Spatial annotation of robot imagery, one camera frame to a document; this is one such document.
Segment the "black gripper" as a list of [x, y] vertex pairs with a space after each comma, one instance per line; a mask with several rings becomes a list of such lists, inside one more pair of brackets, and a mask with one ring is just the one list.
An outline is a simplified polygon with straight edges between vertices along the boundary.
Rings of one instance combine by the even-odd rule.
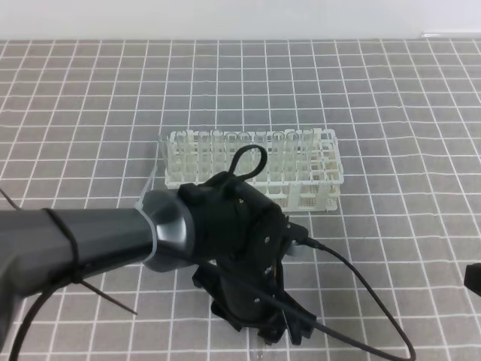
[[[184, 184], [177, 194], [192, 215], [195, 258], [212, 259], [220, 270], [272, 296], [282, 290], [287, 218], [277, 204], [226, 172], [204, 184]], [[279, 342], [286, 329], [295, 346], [313, 333], [314, 328], [298, 315], [311, 321], [316, 316], [287, 292], [280, 301], [295, 309], [296, 315], [282, 310], [282, 316], [273, 305], [204, 266], [192, 280], [212, 297], [211, 310], [216, 316], [235, 329], [258, 328], [258, 337], [266, 344]]]

